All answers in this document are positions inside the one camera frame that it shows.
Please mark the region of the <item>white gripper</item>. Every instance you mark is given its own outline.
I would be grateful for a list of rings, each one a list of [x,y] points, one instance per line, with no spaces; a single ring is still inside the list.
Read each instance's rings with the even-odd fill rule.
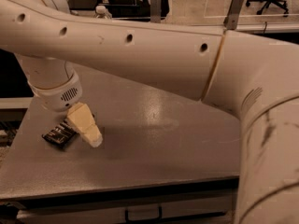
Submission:
[[[55,112],[68,109],[67,123],[91,147],[99,147],[103,136],[97,127],[90,108],[83,103],[77,103],[82,95],[82,87],[77,73],[63,85],[57,88],[41,89],[30,84],[34,95],[41,100],[44,107]]]

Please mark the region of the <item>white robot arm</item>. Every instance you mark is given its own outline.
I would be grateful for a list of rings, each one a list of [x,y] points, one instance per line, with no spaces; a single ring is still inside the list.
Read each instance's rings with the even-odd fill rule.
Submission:
[[[299,46],[221,27],[79,17],[66,0],[0,0],[0,49],[55,111],[80,109],[81,64],[236,117],[235,224],[299,224]]]

